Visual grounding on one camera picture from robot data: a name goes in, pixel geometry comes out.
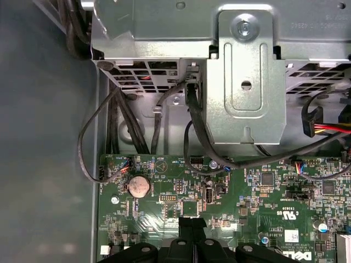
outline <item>integrated circuit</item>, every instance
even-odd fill
[[[183,201],[183,216],[194,217],[197,216],[197,202],[196,201]]]
[[[324,194],[324,195],[334,195],[335,194],[335,184],[334,184],[334,182],[323,182],[323,184],[322,184],[322,194]]]
[[[261,173],[261,185],[274,186],[274,174],[273,173]]]

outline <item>cable clip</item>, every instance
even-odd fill
[[[162,106],[155,106],[152,108],[154,114],[162,114]]]

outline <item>cable connector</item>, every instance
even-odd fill
[[[328,92],[329,91],[321,92],[313,96],[302,107],[301,119],[302,119],[303,133],[311,138],[314,137],[315,135],[314,124],[323,123],[323,108],[318,106],[312,112],[308,112],[308,107],[318,95],[327,94]]]
[[[323,123],[323,108],[318,106],[314,111],[307,114],[301,114],[303,133],[309,137],[315,135],[314,124]]]

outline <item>green circuit board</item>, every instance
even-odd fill
[[[117,171],[126,160],[133,166],[109,184],[100,184],[98,258],[139,242],[161,247],[178,236],[180,216],[205,219],[207,237],[225,240],[234,249],[250,242],[278,248],[301,262],[334,263],[335,234],[351,221],[349,174],[331,181],[310,182],[297,174],[291,161],[253,169],[224,171],[216,176],[190,172],[182,156],[103,155],[100,176]],[[192,164],[210,170],[209,158]],[[303,173],[327,176],[344,167],[338,158],[303,158]],[[135,198],[131,179],[142,176],[149,192]],[[112,203],[112,197],[118,203]],[[328,231],[318,230],[325,224]]]

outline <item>label sticker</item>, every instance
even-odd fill
[[[298,243],[298,230],[284,230],[284,241],[286,243]]]

